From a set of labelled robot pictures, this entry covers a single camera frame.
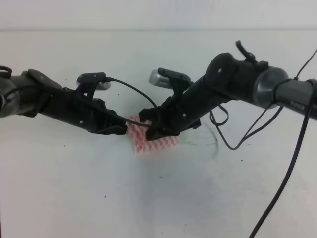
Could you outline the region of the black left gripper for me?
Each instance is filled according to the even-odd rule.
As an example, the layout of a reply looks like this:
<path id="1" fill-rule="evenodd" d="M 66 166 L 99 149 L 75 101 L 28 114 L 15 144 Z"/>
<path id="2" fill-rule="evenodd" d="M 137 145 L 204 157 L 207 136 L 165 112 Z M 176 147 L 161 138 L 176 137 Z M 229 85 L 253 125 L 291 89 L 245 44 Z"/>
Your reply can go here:
<path id="1" fill-rule="evenodd" d="M 126 120 L 114 110 L 107 110 L 101 99 L 88 99 L 75 90 L 47 88 L 39 113 L 79 127 L 93 134 L 125 135 Z"/>

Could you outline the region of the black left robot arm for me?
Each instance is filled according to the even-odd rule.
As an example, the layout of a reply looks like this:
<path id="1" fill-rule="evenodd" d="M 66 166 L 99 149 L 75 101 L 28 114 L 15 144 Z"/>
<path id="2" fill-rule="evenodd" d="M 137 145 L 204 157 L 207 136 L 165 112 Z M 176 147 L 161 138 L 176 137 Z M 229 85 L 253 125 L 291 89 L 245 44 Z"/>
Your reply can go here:
<path id="1" fill-rule="evenodd" d="M 73 90 L 62 87 L 41 72 L 29 69 L 13 76 L 12 70 L 0 68 L 0 116 L 20 115 L 33 118 L 42 114 L 93 134 L 125 135 L 127 125 L 118 114 L 94 98 L 97 90 L 110 84 L 103 72 L 85 73 Z"/>

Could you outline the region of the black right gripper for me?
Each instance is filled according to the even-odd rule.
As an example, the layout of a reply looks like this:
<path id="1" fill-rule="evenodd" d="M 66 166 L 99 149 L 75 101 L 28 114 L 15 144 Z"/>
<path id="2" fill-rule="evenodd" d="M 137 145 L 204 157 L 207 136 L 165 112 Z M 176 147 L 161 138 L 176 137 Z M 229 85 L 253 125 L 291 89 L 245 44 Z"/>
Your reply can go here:
<path id="1" fill-rule="evenodd" d="M 183 93 L 191 86 L 185 84 L 181 86 L 173 86 L 173 96 L 168 97 L 166 101 L 159 107 L 150 109 L 142 109 L 139 112 L 140 122 L 151 121 L 160 123 L 160 126 L 150 126 L 145 137 L 147 141 L 154 141 L 169 135 L 179 135 L 188 129 L 197 129 L 201 126 L 200 119 L 194 122 L 188 122 L 187 114 L 184 112 L 184 106 L 181 105 Z"/>

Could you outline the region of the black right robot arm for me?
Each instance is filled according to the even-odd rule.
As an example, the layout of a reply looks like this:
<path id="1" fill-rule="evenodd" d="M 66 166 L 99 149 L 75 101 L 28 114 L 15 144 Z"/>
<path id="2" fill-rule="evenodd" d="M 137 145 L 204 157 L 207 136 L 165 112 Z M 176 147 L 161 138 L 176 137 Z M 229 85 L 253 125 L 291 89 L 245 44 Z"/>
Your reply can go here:
<path id="1" fill-rule="evenodd" d="M 196 82 L 183 73 L 165 68 L 151 73 L 151 84 L 172 89 L 174 93 L 161 106 L 139 112 L 141 122 L 151 123 L 146 131 L 148 141 L 198 128 L 202 116 L 231 100 L 263 109 L 282 106 L 305 113 L 311 104 L 311 83 L 291 79 L 283 69 L 257 61 L 240 41 L 236 46 L 244 60 L 237 60 L 230 53 L 219 54 Z"/>

